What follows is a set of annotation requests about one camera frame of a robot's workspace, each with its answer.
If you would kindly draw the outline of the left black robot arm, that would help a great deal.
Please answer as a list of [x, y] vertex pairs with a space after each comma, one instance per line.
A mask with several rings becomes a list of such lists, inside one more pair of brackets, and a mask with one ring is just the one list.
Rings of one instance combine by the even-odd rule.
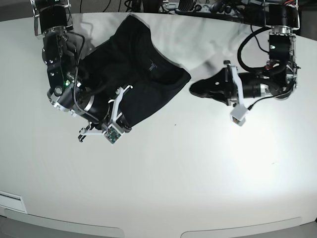
[[[226, 60], [220, 72], [190, 86], [192, 95], [237, 106], [248, 98], [283, 100], [292, 94], [299, 69], [295, 56], [295, 32], [300, 28], [298, 1], [263, 0], [257, 16], [263, 26], [247, 36], [237, 51], [237, 60], [244, 72], [238, 73]], [[264, 66], [248, 66], [242, 59], [242, 51], [263, 32], [268, 32], [268, 59]]]

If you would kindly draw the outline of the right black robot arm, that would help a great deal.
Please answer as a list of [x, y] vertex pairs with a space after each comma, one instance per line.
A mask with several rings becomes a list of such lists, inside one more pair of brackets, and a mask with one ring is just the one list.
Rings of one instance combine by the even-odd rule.
[[47, 66], [51, 105], [88, 121], [79, 130], [80, 142], [88, 135], [101, 135], [114, 144], [131, 130], [119, 104], [132, 85], [123, 84], [105, 94], [108, 83], [89, 79], [80, 63], [85, 37], [73, 32], [68, 0], [32, 0], [30, 4], [34, 34], [43, 40], [42, 59]]

